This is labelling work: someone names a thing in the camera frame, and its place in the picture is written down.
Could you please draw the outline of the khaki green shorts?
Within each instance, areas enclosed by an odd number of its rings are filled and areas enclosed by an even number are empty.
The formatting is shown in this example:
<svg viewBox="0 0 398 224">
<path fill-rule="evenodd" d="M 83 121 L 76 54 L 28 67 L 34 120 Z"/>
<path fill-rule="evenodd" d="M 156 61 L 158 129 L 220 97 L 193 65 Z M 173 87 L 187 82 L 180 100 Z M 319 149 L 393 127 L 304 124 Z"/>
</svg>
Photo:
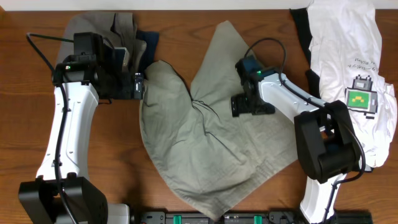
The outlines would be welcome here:
<svg viewBox="0 0 398 224">
<path fill-rule="evenodd" d="M 281 112 L 232 117 L 230 99 L 243 90 L 235 64 L 247 49 L 225 21 L 190 86 L 165 61 L 146 69 L 146 151 L 171 191 L 214 220 L 297 159 L 294 126 Z"/>
</svg>

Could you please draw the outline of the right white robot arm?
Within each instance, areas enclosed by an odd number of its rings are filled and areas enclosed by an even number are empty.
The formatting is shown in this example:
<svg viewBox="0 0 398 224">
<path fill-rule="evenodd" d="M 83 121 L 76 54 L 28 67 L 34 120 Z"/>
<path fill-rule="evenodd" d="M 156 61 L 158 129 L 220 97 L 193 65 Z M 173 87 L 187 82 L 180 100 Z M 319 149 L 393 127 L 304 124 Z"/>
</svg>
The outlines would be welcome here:
<svg viewBox="0 0 398 224">
<path fill-rule="evenodd" d="M 244 92 L 231 98 L 232 115 L 280 111 L 294 124 L 298 161 L 307 175 L 300 203 L 304 223 L 370 223 L 367 213 L 336 212 L 340 185 L 364 174 L 364 151 L 346 105 L 316 99 L 274 70 L 243 72 Z"/>
</svg>

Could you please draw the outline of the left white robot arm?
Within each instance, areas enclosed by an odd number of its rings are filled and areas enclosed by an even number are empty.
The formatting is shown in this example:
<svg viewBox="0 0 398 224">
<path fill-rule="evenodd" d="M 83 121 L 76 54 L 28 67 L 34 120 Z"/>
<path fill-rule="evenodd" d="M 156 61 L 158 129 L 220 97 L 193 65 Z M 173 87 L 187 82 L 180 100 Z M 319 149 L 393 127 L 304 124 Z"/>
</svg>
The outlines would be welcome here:
<svg viewBox="0 0 398 224">
<path fill-rule="evenodd" d="M 91 124 L 103 100 L 140 100 L 144 76 L 124 64 L 65 62 L 56 66 L 55 112 L 45 157 L 36 178 L 20 184 L 18 197 L 32 223 L 133 223 L 125 203 L 109 203 L 90 182 Z"/>
</svg>

